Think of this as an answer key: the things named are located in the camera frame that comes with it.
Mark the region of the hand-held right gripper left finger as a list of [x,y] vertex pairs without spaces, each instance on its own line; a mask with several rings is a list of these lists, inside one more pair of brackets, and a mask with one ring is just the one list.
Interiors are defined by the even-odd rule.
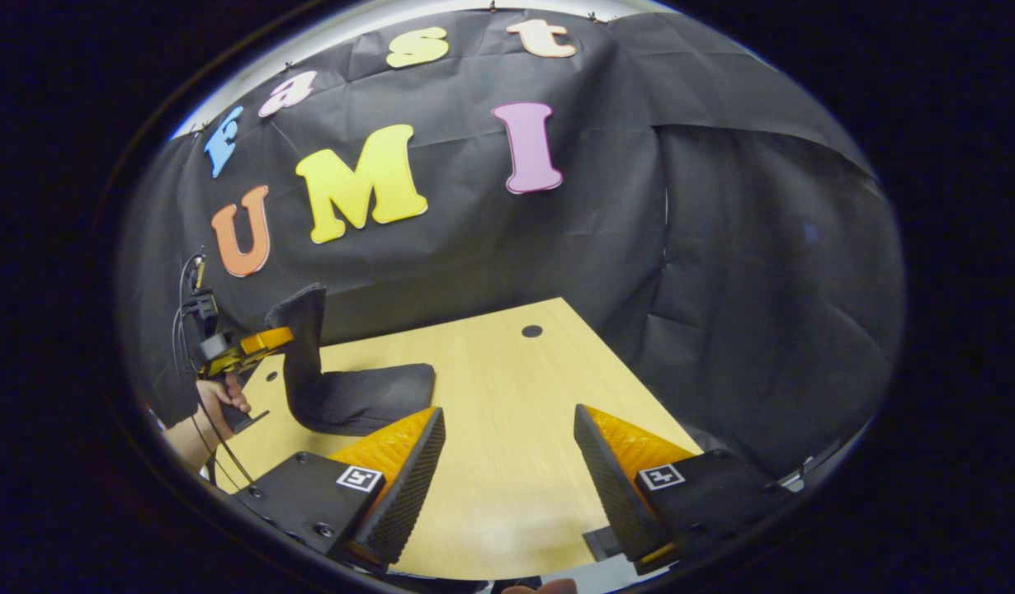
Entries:
[[297,451],[234,500],[319,555],[386,571],[412,536],[445,437],[442,408],[426,408],[333,455]]

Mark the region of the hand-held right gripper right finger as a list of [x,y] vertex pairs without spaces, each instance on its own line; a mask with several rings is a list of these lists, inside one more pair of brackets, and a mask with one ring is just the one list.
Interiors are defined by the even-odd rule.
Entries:
[[710,563],[794,505],[790,489],[740,456],[695,454],[583,403],[573,437],[616,542],[640,575]]

